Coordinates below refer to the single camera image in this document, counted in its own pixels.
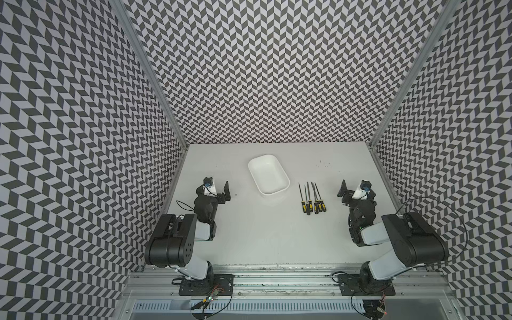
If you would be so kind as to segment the file tool yellow black handle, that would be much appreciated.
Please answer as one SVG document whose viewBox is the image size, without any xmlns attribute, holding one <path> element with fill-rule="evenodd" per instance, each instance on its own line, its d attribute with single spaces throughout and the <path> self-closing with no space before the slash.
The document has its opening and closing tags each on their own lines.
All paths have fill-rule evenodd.
<svg viewBox="0 0 512 320">
<path fill-rule="evenodd" d="M 307 206 L 306 206 L 306 203 L 305 203 L 305 200 L 304 200 L 304 197 L 303 197 L 302 188 L 301 188 L 301 184 L 300 183 L 298 183 L 298 188 L 299 188 L 299 194 L 300 194 L 300 197 L 301 197 L 302 211 L 304 213 L 307 213 Z"/>
</svg>

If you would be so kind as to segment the white plastic storage tray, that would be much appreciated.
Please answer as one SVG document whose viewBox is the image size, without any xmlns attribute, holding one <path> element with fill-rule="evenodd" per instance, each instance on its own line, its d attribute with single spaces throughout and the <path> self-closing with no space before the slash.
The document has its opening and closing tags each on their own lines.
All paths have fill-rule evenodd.
<svg viewBox="0 0 512 320">
<path fill-rule="evenodd" d="M 272 154 L 256 157 L 248 163 L 249 173 L 262 194 L 270 197 L 286 191 L 290 179 L 278 158 Z"/>
</svg>

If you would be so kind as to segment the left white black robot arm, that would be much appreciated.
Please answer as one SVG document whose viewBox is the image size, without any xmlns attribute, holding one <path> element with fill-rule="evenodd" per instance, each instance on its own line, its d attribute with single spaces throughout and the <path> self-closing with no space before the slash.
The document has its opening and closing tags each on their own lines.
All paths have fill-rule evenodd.
<svg viewBox="0 0 512 320">
<path fill-rule="evenodd" d="M 168 268 L 182 276 L 181 287 L 185 293 L 200 294 L 213 290 L 214 271 L 211 262 L 193 253 L 197 242 L 213 241 L 217 231 L 215 218 L 220 205 L 231 200 L 229 183 L 221 193 L 216 192 L 213 177 L 206 177 L 196 189 L 194 206 L 180 200 L 184 215 L 162 215 L 145 248 L 145 263 L 158 268 Z"/>
</svg>

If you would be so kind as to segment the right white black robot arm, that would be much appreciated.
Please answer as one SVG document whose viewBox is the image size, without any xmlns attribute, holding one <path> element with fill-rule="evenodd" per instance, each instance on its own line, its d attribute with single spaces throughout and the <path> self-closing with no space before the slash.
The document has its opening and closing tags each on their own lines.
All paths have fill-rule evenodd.
<svg viewBox="0 0 512 320">
<path fill-rule="evenodd" d="M 391 249 L 375 260 L 365 262 L 357 279 L 361 293 L 381 293 L 392 286 L 392 279 L 415 267 L 446 261 L 447 242 L 416 212 L 377 218 L 376 193 L 370 181 L 363 180 L 352 190 L 342 181 L 337 197 L 349 207 L 347 219 L 351 240 L 358 247 L 390 243 Z"/>
</svg>

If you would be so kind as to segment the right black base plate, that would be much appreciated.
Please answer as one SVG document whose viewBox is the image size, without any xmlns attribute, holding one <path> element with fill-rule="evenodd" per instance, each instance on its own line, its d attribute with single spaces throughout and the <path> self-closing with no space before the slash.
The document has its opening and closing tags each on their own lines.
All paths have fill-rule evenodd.
<svg viewBox="0 0 512 320">
<path fill-rule="evenodd" d="M 372 277 L 361 279 L 355 274 L 337 274 L 335 279 L 338 281 L 341 294 L 349 297 L 353 294 L 367 296 L 395 296 L 396 291 L 390 280 L 379 281 Z"/>
</svg>

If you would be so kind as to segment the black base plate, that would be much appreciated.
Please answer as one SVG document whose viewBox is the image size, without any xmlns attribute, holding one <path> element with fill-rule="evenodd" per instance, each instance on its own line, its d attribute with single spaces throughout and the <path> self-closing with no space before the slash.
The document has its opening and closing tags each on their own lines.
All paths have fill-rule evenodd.
<svg viewBox="0 0 512 320">
<path fill-rule="evenodd" d="M 233 274 L 219 274 L 204 280 L 183 279 L 179 287 L 179 296 L 206 297 L 216 290 L 218 296 L 230 296 L 233 293 Z"/>
<path fill-rule="evenodd" d="M 379 281 L 372 277 L 361 279 L 355 274 L 337 274 L 335 279 L 338 281 L 341 294 L 349 297 L 353 294 L 367 296 L 395 296 L 396 291 L 390 280 Z"/>
</svg>

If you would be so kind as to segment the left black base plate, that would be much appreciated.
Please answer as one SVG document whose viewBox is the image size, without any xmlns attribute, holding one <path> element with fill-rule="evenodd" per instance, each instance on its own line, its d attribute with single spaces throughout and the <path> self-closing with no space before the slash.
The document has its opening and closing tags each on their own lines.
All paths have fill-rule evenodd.
<svg viewBox="0 0 512 320">
<path fill-rule="evenodd" d="M 219 274 L 204 280 L 183 279 L 179 287 L 179 296 L 206 297 L 216 290 L 218 296 L 230 296 L 233 293 L 233 274 Z"/>
</svg>

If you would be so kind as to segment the aluminium front rail frame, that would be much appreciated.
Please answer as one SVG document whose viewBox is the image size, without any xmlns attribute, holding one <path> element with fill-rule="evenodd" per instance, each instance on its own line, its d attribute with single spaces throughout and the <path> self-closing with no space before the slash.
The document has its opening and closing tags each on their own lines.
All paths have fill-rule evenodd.
<svg viewBox="0 0 512 320">
<path fill-rule="evenodd" d="M 217 265 L 233 274 L 233 293 L 179 296 L 177 273 L 156 267 L 128 277 L 114 319 L 464 319 L 462 306 L 438 272 L 417 270 L 393 280 L 395 296 L 341 294 L 337 274 L 355 264 Z"/>
</svg>

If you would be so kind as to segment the left aluminium corner post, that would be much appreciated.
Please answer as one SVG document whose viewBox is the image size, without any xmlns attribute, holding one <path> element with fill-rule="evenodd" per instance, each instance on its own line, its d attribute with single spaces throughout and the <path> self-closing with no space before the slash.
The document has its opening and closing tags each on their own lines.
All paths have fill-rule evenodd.
<svg viewBox="0 0 512 320">
<path fill-rule="evenodd" d="M 165 96 L 164 90 L 157 78 L 157 74 L 150 63 L 148 54 L 145 52 L 143 45 L 140 41 L 140 38 L 134 28 L 134 25 L 131 22 L 128 12 L 125 8 L 124 1 L 111 0 L 109 1 L 109 3 L 113 9 L 113 13 L 117 17 L 120 27 L 125 33 L 125 36 L 129 41 L 131 48 L 133 49 L 133 52 L 140 63 L 141 69 L 145 73 L 145 76 L 149 81 L 149 84 L 153 88 L 155 96 L 157 97 L 159 104 L 163 112 L 165 113 L 167 120 L 169 121 L 171 128 L 175 132 L 175 136 L 177 137 L 178 142 L 182 147 L 187 149 L 187 141 L 181 132 L 177 120 L 174 117 L 173 109 L 171 108 L 171 105 L 169 104 L 169 101 Z"/>
</svg>

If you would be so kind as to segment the aluminium corner post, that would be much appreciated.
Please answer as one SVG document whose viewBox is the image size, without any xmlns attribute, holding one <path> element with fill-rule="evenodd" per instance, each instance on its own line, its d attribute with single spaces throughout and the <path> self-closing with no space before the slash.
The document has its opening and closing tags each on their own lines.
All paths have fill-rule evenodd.
<svg viewBox="0 0 512 320">
<path fill-rule="evenodd" d="M 159 104 L 163 112 L 165 113 L 167 120 L 169 121 L 171 128 L 175 132 L 175 136 L 177 137 L 178 142 L 182 147 L 187 149 L 187 141 L 181 132 L 177 120 L 174 117 L 173 109 L 171 108 L 171 105 L 169 104 L 169 101 L 165 96 L 164 90 L 157 78 L 157 74 L 150 63 L 148 54 L 145 52 L 143 45 L 140 41 L 140 38 L 134 28 L 134 25 L 131 22 L 128 12 L 125 8 L 124 1 L 111 0 L 109 1 L 109 3 L 113 9 L 113 13 L 117 17 L 120 27 L 125 33 L 125 36 L 129 41 L 131 48 L 133 49 L 133 52 L 140 63 L 141 69 L 145 73 L 145 76 L 149 81 L 149 84 L 153 88 L 155 96 L 157 97 Z"/>
<path fill-rule="evenodd" d="M 417 79 L 418 75 L 420 74 L 423 66 L 427 62 L 431 53 L 435 50 L 437 42 L 439 41 L 440 37 L 442 36 L 448 23 L 451 21 L 452 17 L 454 16 L 460 3 L 461 3 L 461 1 L 447 1 L 445 6 L 443 7 L 443 9 L 441 10 L 441 13 L 440 13 L 438 19 L 433 24 L 431 32 L 426 37 L 425 43 L 423 44 L 417 57 L 415 58 L 412 66 L 411 66 L 411 69 L 409 70 L 408 74 L 406 75 L 405 79 L 403 80 L 402 84 L 400 85 L 396 96 L 394 97 L 388 110 L 386 111 L 375 134 L 373 135 L 372 139 L 370 140 L 369 145 L 368 145 L 370 150 L 375 149 L 379 140 L 383 137 L 385 131 L 387 130 L 387 128 L 389 127 L 393 118 L 395 117 L 396 113 L 398 112 L 399 108 L 401 107 L 401 104 L 407 97 L 409 90 L 411 89 L 412 85 L 414 84 L 415 80 Z"/>
</svg>

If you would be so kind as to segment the right aluminium corner post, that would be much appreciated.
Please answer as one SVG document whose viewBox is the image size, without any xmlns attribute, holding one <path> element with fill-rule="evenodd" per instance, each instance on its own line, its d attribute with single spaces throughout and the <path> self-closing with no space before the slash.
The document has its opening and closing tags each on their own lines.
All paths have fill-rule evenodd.
<svg viewBox="0 0 512 320">
<path fill-rule="evenodd" d="M 369 145 L 368 145 L 370 150 L 375 149 L 379 140 L 383 137 L 385 131 L 387 130 L 387 128 L 389 127 L 393 118 L 395 117 L 396 113 L 398 112 L 399 108 L 401 107 L 401 104 L 407 97 L 409 90 L 411 89 L 412 85 L 414 84 L 415 80 L 417 79 L 418 75 L 420 74 L 423 66 L 427 62 L 431 53 L 435 50 L 437 42 L 439 41 L 440 37 L 442 36 L 448 23 L 451 21 L 452 17 L 454 16 L 460 3 L 461 3 L 461 1 L 447 1 L 445 6 L 443 7 L 443 9 L 441 10 L 441 13 L 440 13 L 438 19 L 433 24 L 431 32 L 426 37 L 425 43 L 423 44 L 417 57 L 415 58 L 412 66 L 411 66 L 411 69 L 409 70 L 408 74 L 406 75 L 405 79 L 403 80 L 402 84 L 400 85 L 396 96 L 394 97 L 388 110 L 386 111 L 375 134 L 373 135 L 372 139 L 370 140 Z"/>
</svg>

